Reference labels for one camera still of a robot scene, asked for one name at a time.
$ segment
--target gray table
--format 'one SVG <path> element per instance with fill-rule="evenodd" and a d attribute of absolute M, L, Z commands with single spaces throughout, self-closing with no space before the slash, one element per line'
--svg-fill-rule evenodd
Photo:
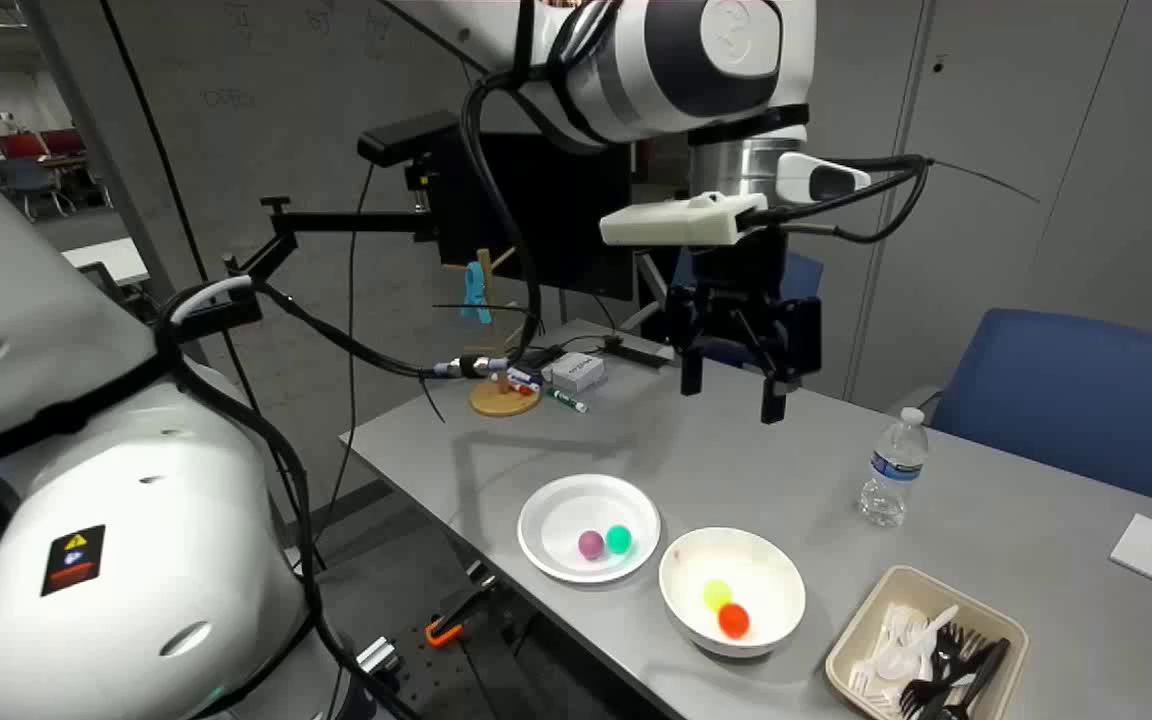
<path fill-rule="evenodd" d="M 1030 630 L 1008 718 L 1152 718 L 1152 582 L 1109 560 L 1132 511 L 1152 516 L 1150 496 L 931 435 L 908 526 L 876 534 L 854 502 L 887 417 L 795 394 L 788 422 L 765 430 L 757 378 L 707 365 L 706 386 L 680 398 L 676 372 L 611 365 L 586 417 L 545 404 L 526 422 L 480 422 L 467 388 L 448 386 L 437 394 L 448 423 L 413 402 L 360 423 L 357 452 L 680 718 L 854 718 L 819 666 L 887 564 L 917 564 Z M 707 526 L 770 537 L 804 571 L 804 624 L 778 658 L 726 666 L 674 630 L 662 552 L 610 589 L 539 575 L 516 549 L 516 511 L 567 472 L 641 483 L 665 516 L 662 549 Z"/>

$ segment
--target green ball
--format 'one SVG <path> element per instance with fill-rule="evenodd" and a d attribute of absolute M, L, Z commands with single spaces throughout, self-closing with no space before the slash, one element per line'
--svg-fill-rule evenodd
<path fill-rule="evenodd" d="M 629 558 L 629 549 L 632 549 L 632 534 L 623 526 L 611 526 L 610 529 L 610 552 Z"/>

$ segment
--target water bottle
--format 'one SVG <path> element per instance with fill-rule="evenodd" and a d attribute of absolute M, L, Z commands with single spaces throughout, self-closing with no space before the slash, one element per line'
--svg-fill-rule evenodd
<path fill-rule="evenodd" d="M 899 529 L 912 483 L 927 465 L 927 430 L 921 408 L 903 408 L 899 422 L 871 449 L 870 479 L 859 490 L 859 516 L 876 529 Z"/>

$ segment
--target orange ball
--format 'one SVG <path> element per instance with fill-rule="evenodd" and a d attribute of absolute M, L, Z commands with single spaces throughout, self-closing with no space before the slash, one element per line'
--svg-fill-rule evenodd
<path fill-rule="evenodd" d="M 749 631 L 749 613 L 742 603 L 722 609 L 722 630 L 742 639 Z"/>

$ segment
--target colored ball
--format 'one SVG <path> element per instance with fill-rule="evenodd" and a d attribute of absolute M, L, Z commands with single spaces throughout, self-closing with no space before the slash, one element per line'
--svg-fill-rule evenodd
<path fill-rule="evenodd" d="M 629 558 L 629 549 L 632 549 L 629 529 L 623 529 L 623 526 L 611 526 L 611 529 L 610 529 L 610 552 L 611 552 L 611 558 Z"/>
<path fill-rule="evenodd" d="M 749 631 L 749 613 L 742 603 L 722 609 L 726 635 L 742 639 Z"/>
<path fill-rule="evenodd" d="M 706 583 L 706 609 L 722 613 L 733 601 L 733 589 L 726 582 Z"/>
<path fill-rule="evenodd" d="M 582 558 L 599 560 L 605 558 L 605 537 L 599 534 L 582 534 Z"/>

